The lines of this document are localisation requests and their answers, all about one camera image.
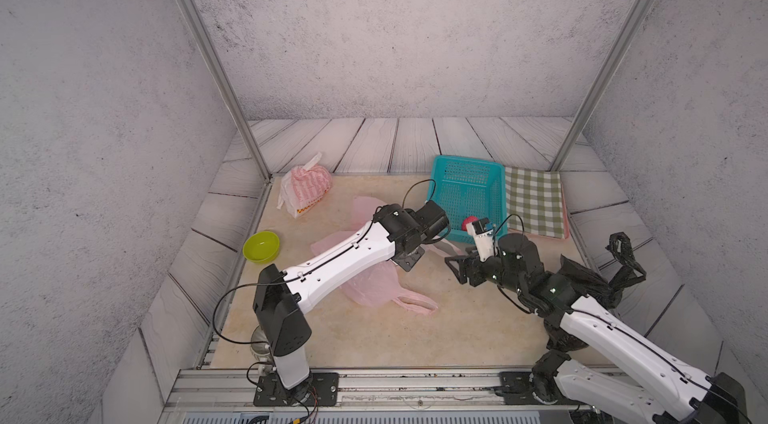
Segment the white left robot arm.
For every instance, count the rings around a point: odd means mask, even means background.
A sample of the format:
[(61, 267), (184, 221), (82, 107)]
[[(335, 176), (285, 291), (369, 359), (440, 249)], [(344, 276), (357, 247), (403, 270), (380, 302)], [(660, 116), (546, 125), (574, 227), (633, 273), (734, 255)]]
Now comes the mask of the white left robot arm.
[(305, 315), (332, 291), (372, 266), (393, 261), (410, 271), (423, 247), (449, 228), (445, 211), (434, 201), (420, 209), (389, 204), (341, 243), (302, 264), (264, 268), (257, 281), (253, 309), (267, 338), (275, 372), (286, 390), (310, 381), (305, 344), (312, 331)]

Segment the pink plastic bag apple print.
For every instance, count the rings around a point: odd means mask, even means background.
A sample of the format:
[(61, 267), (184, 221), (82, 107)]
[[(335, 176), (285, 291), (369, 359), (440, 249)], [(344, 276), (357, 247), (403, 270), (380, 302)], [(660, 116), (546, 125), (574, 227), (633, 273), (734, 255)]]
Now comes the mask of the pink plastic bag apple print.
[[(380, 206), (384, 206), (384, 202), (379, 199), (355, 197), (350, 214), (352, 229), (335, 232), (313, 243), (310, 246), (313, 255), (318, 256), (351, 237), (372, 218)], [(365, 307), (381, 307), (393, 302), (407, 311), (425, 316), (438, 310), (437, 303), (429, 297), (400, 285), (396, 265), (391, 261), (384, 261), (364, 270), (342, 284), (340, 289), (349, 299)]]

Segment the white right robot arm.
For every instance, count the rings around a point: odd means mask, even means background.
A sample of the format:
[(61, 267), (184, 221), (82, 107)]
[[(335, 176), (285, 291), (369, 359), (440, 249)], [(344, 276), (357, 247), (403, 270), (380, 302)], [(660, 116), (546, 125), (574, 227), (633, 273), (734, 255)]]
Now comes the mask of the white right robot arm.
[(605, 280), (566, 257), (558, 271), (546, 270), (532, 241), (522, 233), (498, 236), (488, 219), (470, 217), (463, 227), (473, 246), (445, 260), (457, 281), (491, 283), (544, 323), (547, 351), (529, 378), (536, 401), (578, 401), (626, 423), (749, 422), (737, 380), (683, 362), (612, 314), (624, 290), (647, 277), (625, 233), (609, 238), (620, 269)]

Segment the red apple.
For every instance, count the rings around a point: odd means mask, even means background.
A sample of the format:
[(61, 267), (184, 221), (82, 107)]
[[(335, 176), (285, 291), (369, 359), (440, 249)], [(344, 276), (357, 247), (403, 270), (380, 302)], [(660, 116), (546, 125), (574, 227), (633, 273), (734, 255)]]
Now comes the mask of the red apple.
[(476, 221), (478, 221), (478, 218), (475, 217), (475, 216), (467, 217), (466, 219), (463, 220), (463, 222), (461, 224), (461, 230), (466, 232), (467, 229)]

